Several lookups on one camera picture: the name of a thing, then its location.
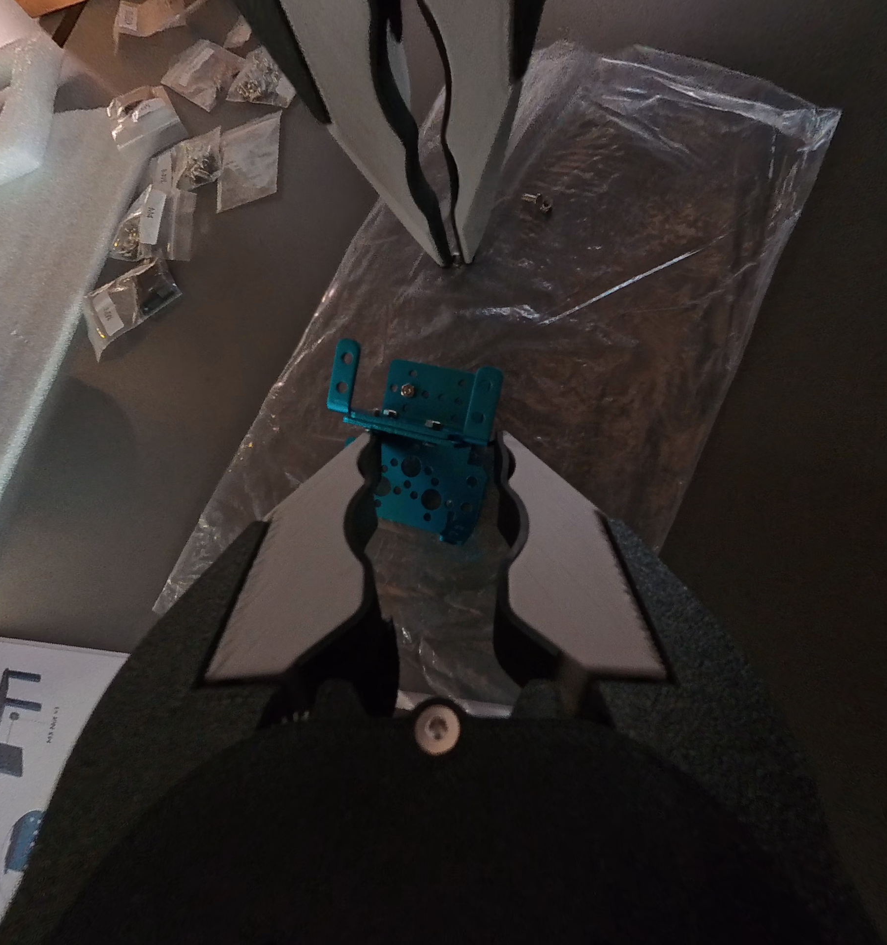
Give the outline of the open instruction manual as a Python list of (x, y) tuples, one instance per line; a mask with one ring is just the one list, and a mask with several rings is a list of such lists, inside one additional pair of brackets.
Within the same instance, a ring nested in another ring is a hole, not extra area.
[(72, 748), (127, 658), (0, 637), (0, 920)]

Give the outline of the white foam sheet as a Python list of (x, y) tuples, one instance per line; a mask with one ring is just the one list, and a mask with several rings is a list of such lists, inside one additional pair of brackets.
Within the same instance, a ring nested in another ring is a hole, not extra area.
[(59, 112), (42, 165), (0, 187), (0, 505), (152, 154), (103, 108)]

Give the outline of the blue metal bracket assembly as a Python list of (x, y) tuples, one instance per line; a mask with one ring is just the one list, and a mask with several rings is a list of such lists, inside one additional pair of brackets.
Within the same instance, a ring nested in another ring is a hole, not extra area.
[(378, 408), (353, 407), (361, 348), (336, 345), (327, 407), (369, 431), (380, 447), (373, 502), (379, 518), (465, 543), (479, 520), (492, 467), (503, 372), (474, 372), (396, 359)]

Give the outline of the clear plastic bag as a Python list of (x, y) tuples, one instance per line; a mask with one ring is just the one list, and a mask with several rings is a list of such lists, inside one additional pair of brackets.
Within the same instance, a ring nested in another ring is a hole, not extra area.
[[(469, 266), (438, 267), (379, 202), (175, 564), (164, 615), (354, 428), (326, 409), (337, 343), (358, 409), (401, 358), (504, 374), (505, 430), (659, 551), (840, 110), (647, 47), (538, 51)], [(521, 199), (552, 198), (546, 217)]]

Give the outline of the white foam strip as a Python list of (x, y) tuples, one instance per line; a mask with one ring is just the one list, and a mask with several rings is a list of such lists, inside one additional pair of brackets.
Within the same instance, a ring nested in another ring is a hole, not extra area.
[(41, 166), (61, 64), (61, 48), (44, 33), (0, 47), (0, 186)]

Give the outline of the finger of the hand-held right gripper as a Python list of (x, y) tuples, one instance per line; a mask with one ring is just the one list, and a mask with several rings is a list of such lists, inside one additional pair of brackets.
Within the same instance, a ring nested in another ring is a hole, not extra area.
[(401, 2), (280, 5), (331, 135), (426, 254), (437, 264), (451, 264), (437, 194), (419, 157)]
[(418, 6), (445, 78), (440, 144), (449, 219), (473, 262), (494, 204), (524, 78), (524, 2), (426, 1)]

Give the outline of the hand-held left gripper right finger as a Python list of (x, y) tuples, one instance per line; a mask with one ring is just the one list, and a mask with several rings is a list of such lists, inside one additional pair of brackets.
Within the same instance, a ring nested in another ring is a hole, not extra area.
[(496, 442), (498, 527), (493, 643), (512, 679), (565, 662), (594, 679), (667, 679), (668, 667), (600, 509), (518, 439)]

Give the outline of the pile of small screw bags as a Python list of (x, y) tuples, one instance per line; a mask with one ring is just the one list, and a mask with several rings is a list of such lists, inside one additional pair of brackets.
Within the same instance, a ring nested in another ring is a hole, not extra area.
[[(191, 260), (201, 188), (214, 185), (218, 213), (277, 191), (282, 113), (296, 93), (260, 45), (238, 54), (251, 36), (251, 26), (239, 13), (223, 43), (193, 41), (158, 83), (116, 96), (107, 107), (116, 146), (147, 148), (152, 156), (109, 244), (108, 257), (131, 268), (83, 301), (86, 333), (97, 361), (181, 298), (168, 264)], [(191, 135), (169, 96), (172, 92), (204, 112), (212, 112), (222, 100), (268, 111), (226, 131), (216, 126)]]

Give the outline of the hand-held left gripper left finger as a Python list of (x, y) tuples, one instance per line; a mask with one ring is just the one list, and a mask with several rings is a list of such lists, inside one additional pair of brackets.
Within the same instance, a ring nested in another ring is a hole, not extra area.
[(272, 509), (207, 682), (280, 676), (365, 615), (378, 480), (379, 445), (363, 434)]

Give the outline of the cardboard box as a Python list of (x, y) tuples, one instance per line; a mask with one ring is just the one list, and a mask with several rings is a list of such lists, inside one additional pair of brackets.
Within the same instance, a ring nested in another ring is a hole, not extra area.
[(118, 1), (76, 2), (35, 18), (39, 28), (61, 48), (75, 51), (85, 41), (92, 46), (111, 32)]

